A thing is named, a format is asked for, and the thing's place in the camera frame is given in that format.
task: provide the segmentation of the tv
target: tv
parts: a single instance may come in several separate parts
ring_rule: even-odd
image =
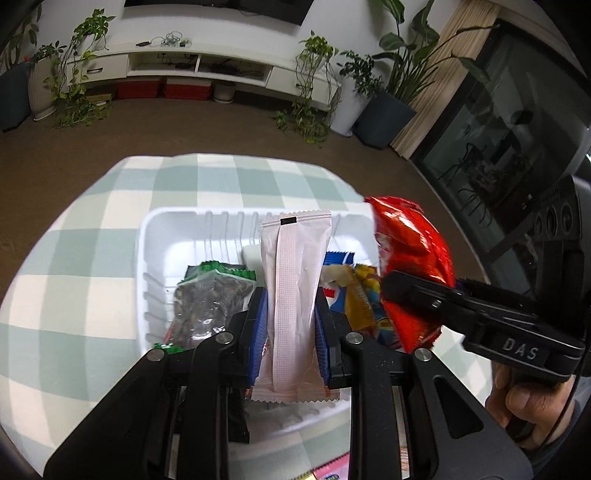
[[[125,0],[126,7],[138,5],[205,5],[235,8],[242,12],[278,18],[301,25],[314,0]]]

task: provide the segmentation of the dark blue flower pot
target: dark blue flower pot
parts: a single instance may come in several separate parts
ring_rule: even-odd
[[[0,130],[18,127],[31,113],[29,106],[29,62],[0,75]]]
[[[380,92],[361,112],[353,133],[363,144],[381,150],[392,143],[415,114],[406,103]]]

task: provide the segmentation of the white sachet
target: white sachet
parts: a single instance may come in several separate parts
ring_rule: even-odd
[[[314,346],[314,299],[331,230],[328,210],[283,213],[261,222],[269,346],[252,400],[337,398],[324,387]]]

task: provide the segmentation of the red snack bag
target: red snack bag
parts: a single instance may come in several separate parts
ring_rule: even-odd
[[[374,211],[382,276],[398,270],[451,288],[456,286],[447,244],[418,204],[397,197],[366,197],[365,201]],[[439,323],[383,298],[382,305],[406,352],[433,346],[441,333]]]

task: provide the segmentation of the finger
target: finger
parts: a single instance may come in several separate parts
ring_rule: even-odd
[[[486,399],[485,408],[495,421],[503,428],[509,425],[511,412],[505,405],[506,390],[492,388],[491,394]]]
[[[507,388],[511,382],[511,368],[506,365],[499,365],[495,374],[495,387]]]
[[[573,379],[558,385],[556,388],[545,387],[535,383],[523,383],[515,385],[507,394],[505,404],[508,410],[517,417],[536,425],[532,433],[532,439],[541,443],[548,435],[554,423],[562,411],[570,390]],[[561,425],[558,426],[554,438],[558,438],[570,423],[570,413],[564,416]]]

